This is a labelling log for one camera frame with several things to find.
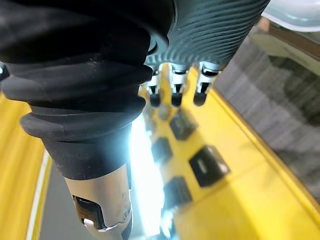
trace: white stripe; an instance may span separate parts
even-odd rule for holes
[[[25,238],[26,240],[31,240],[33,237],[34,227],[35,227],[36,217],[37,217],[37,211],[38,211],[38,206],[39,206],[39,202],[40,202],[42,188],[44,185],[44,179],[45,179],[45,173],[46,173],[48,161],[49,161],[49,154],[48,154],[47,150],[44,150],[42,164],[40,167],[40,172],[38,175],[38,180],[36,183],[35,193],[34,193],[34,197],[33,197],[32,209],[31,209],[31,214],[30,214],[30,218],[29,218],[29,225],[28,225],[28,230],[26,232],[26,238]]]

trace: silver metal cylinder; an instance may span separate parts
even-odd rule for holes
[[[207,94],[209,92],[216,77],[220,73],[220,71],[217,69],[221,69],[221,68],[222,68],[221,65],[217,65],[215,63],[211,63],[207,61],[200,62],[200,71],[199,71],[198,79],[196,82],[196,92],[198,94],[201,93],[204,83],[208,84],[204,93]]]
[[[173,94],[177,93],[177,85],[180,85],[179,93],[183,93],[184,85],[188,77],[189,67],[190,66],[183,64],[169,64],[169,79]]]
[[[71,195],[89,200],[101,207],[105,227],[96,229],[92,219],[83,219],[89,232],[97,239],[123,240],[122,232],[132,218],[127,166],[94,179],[65,178]]]
[[[150,66],[152,68],[152,78],[150,81],[146,83],[146,89],[150,95],[159,94],[159,84],[160,84],[160,74],[161,74],[161,66]]]

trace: white surface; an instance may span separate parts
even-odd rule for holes
[[[160,233],[165,194],[160,170],[154,163],[151,141],[145,129],[144,119],[140,115],[132,122],[130,161],[144,235],[151,237]]]
[[[28,230],[26,233],[26,240],[31,240],[33,237],[35,223],[36,223],[36,217],[37,217],[37,211],[38,211],[38,206],[39,206],[39,202],[40,202],[42,188],[44,186],[44,179],[45,179],[45,174],[46,174],[48,162],[49,162],[49,154],[46,150],[44,150],[42,164],[40,167],[38,180],[36,182],[36,188],[35,188],[35,193],[34,193],[34,197],[33,197],[29,225],[28,225]]]
[[[320,0],[271,0],[262,16],[297,32],[320,32]]]

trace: ribbed gray cover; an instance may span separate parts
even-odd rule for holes
[[[146,64],[226,64],[236,53],[269,0],[176,0],[177,22],[166,52]]]

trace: gray fabric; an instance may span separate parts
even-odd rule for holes
[[[217,90],[320,198],[320,77],[246,38]]]

